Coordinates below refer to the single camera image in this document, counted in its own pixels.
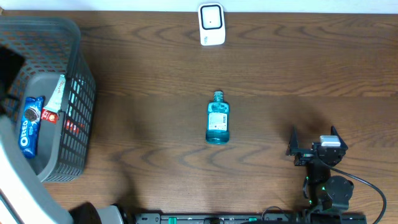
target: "wire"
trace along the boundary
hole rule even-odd
[[[353,174],[349,174],[349,173],[346,173],[346,172],[341,171],[339,169],[336,169],[334,167],[331,167],[328,164],[326,164],[325,162],[323,162],[321,159],[319,159],[319,161],[321,161],[322,165],[327,166],[330,170],[333,170],[333,171],[335,171],[335,172],[337,172],[339,174],[346,175],[347,177],[350,177],[350,178],[352,178],[354,180],[357,180],[357,181],[361,182],[362,184],[366,184],[366,185],[368,185],[369,187],[373,188],[375,191],[377,191],[380,194],[381,198],[383,199],[383,208],[382,208],[378,218],[376,219],[376,221],[374,221],[373,224],[379,223],[379,221],[383,217],[384,213],[386,212],[386,208],[387,208],[387,199],[386,199],[386,196],[383,194],[383,192],[378,187],[376,187],[375,185],[369,183],[368,181],[366,181],[364,179],[361,179],[359,177],[356,177]]]
[[[261,214],[261,220],[262,221],[264,221],[264,215],[268,212],[268,210],[270,210],[270,209],[272,209],[272,208],[277,208],[277,209],[279,209],[281,212],[282,212],[282,214],[284,214],[285,215],[285,217],[289,220],[290,218],[286,215],[286,213],[283,211],[283,209],[281,209],[281,208],[279,208],[278,206],[270,206],[270,207],[268,207],[267,209],[265,209],[264,211],[263,211],[263,213]]]

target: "cookie image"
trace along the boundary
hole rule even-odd
[[[25,110],[25,115],[24,116],[30,122],[33,122],[33,121],[37,120],[40,117],[38,112],[35,109],[33,109],[33,108],[27,108]]]

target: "green connector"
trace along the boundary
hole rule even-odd
[[[169,224],[177,224],[177,218],[169,218]]]

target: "blue bottle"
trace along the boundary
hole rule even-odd
[[[208,144],[226,144],[229,141],[229,104],[224,102],[222,91],[214,92],[214,102],[207,107]]]

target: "white wall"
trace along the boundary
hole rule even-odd
[[[0,0],[5,10],[196,11],[198,0]],[[398,14],[398,0],[218,0],[227,12]]]

